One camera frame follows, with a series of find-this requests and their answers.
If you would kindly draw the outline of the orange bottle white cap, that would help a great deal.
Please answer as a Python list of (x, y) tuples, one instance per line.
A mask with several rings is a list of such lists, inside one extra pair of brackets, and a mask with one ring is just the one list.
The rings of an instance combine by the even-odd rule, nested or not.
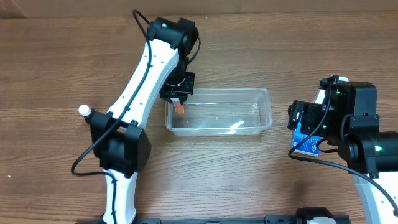
[(185, 110), (184, 110), (184, 106), (181, 104), (180, 100), (178, 98), (176, 99), (172, 99), (175, 111), (177, 114), (179, 115), (183, 115)]

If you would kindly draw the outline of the black bottle white cap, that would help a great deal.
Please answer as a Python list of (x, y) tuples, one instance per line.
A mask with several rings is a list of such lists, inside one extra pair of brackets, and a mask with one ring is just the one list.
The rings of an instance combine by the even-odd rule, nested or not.
[(90, 118), (93, 114), (93, 110), (88, 105), (80, 105), (78, 107), (78, 112), (82, 115), (82, 117)]

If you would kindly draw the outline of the white blue box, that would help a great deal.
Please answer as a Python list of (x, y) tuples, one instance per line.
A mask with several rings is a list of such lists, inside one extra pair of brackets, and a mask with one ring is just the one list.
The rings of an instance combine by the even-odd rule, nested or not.
[[(348, 82), (349, 78), (347, 78), (347, 77), (339, 77), (339, 81)], [(317, 91), (317, 94), (315, 95), (315, 98), (314, 98), (313, 102), (316, 103), (316, 104), (322, 104), (323, 100), (325, 99), (325, 93), (326, 93), (326, 90), (319, 89)]]

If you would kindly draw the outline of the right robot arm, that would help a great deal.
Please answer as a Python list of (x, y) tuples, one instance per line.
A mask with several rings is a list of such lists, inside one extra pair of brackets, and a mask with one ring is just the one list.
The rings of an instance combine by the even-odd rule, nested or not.
[[(379, 130), (376, 87), (333, 75), (321, 79), (319, 89), (320, 102), (295, 100), (288, 108), (288, 129), (305, 135), (289, 157), (347, 171), (366, 223), (397, 223), (397, 132)], [(330, 152), (346, 165), (294, 155), (313, 136), (332, 145)]]

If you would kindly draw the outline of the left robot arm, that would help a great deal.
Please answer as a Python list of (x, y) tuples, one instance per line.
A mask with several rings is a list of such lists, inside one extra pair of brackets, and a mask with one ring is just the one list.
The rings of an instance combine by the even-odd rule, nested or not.
[(183, 112), (193, 94), (195, 75), (188, 72), (189, 58), (200, 43), (195, 22), (161, 17), (148, 23), (141, 60), (121, 96), (100, 113), (89, 106), (79, 112), (90, 125), (93, 147), (106, 178), (106, 210), (101, 223), (133, 223), (138, 173), (152, 149), (145, 128), (156, 98)]

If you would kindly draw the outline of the clear plastic container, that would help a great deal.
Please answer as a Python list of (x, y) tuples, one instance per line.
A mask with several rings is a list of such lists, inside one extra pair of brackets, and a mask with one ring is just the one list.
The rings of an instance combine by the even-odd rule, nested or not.
[(166, 104), (165, 126), (176, 136), (257, 135), (272, 126), (265, 88), (199, 88), (183, 105), (178, 114)]

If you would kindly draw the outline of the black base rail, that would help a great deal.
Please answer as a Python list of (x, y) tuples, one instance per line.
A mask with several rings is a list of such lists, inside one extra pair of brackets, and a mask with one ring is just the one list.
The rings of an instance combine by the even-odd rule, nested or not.
[(349, 215), (333, 215), (326, 207), (298, 208), (295, 215), (266, 215), (264, 218), (219, 218), (161, 220), (134, 219), (132, 224), (351, 224)]

